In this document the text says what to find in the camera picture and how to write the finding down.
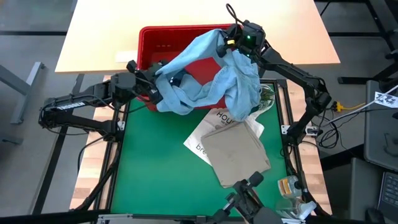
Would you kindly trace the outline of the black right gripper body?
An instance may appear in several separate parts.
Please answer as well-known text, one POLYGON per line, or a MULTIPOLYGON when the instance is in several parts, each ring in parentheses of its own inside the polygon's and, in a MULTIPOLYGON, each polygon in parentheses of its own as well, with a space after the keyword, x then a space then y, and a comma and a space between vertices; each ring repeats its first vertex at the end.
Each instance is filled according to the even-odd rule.
POLYGON ((245 20, 240 25, 231 25, 225 32, 224 40, 229 48, 248 57, 260 56, 266 40, 266 34, 260 25, 245 20))

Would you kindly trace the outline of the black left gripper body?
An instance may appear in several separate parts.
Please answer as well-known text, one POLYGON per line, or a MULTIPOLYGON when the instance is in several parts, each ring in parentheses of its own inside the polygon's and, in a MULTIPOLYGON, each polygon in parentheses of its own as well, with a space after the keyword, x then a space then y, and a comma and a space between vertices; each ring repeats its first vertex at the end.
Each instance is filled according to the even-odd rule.
POLYGON ((155 85, 155 73, 157 71, 157 64, 153 63, 146 70, 138 69, 137 63, 134 60, 128 61, 126 68, 130 73, 127 79, 127 86, 132 90, 139 90, 148 93, 157 93, 155 85))

